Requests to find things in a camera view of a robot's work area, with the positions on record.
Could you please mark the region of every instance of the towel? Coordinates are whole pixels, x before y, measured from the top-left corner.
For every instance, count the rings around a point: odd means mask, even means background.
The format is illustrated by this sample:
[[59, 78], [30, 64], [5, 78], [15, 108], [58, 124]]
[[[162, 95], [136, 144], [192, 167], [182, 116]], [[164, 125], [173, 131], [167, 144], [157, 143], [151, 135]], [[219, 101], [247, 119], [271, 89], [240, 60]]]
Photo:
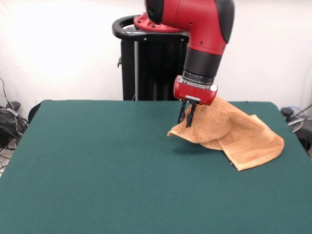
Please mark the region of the towel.
[[239, 171], [267, 163], [284, 149], [284, 140], [256, 115], [249, 116], [220, 97], [211, 106], [198, 105], [191, 127], [186, 128], [185, 118], [168, 133], [172, 135], [223, 150]]

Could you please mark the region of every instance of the black cable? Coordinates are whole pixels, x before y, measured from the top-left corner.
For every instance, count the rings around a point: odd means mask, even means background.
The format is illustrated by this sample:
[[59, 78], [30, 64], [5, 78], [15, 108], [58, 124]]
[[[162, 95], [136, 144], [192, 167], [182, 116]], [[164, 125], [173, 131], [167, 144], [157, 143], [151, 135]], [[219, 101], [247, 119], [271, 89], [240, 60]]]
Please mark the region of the black cable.
[[12, 133], [8, 128], [0, 126], [1, 129], [5, 130], [7, 133], [9, 133], [11, 136], [13, 136], [16, 140], [20, 139], [20, 136], [16, 136], [14, 133]]
[[7, 166], [7, 165], [4, 165], [4, 166], [0, 167], [0, 170], [2, 170], [2, 169], [4, 169], [4, 168], [6, 168], [6, 166]]
[[4, 149], [5, 149], [5, 150], [11, 150], [11, 151], [16, 150], [16, 148], [9, 148], [8, 146], [5, 146]]
[[312, 107], [312, 104], [309, 105], [307, 108], [303, 109], [302, 111], [300, 111], [299, 113], [295, 114], [294, 116], [291, 117], [291, 119], [289, 120], [292, 121], [294, 118], [296, 118], [297, 116], [301, 115], [302, 113], [304, 113], [305, 111], [307, 111], [308, 109], [310, 109]]
[[3, 158], [8, 159], [8, 160], [11, 159], [10, 157], [6, 157], [6, 156], [3, 156], [3, 155], [0, 155], [0, 157], [3, 157]]

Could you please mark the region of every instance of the green felt surface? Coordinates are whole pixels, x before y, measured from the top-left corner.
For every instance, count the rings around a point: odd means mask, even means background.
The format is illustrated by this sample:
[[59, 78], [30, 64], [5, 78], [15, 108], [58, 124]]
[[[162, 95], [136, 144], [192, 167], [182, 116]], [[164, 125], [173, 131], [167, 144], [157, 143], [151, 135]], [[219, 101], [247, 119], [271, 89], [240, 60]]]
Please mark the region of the green felt surface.
[[238, 172], [177, 137], [178, 102], [45, 101], [0, 178], [3, 234], [307, 234], [312, 164], [277, 108], [236, 102], [285, 140]]

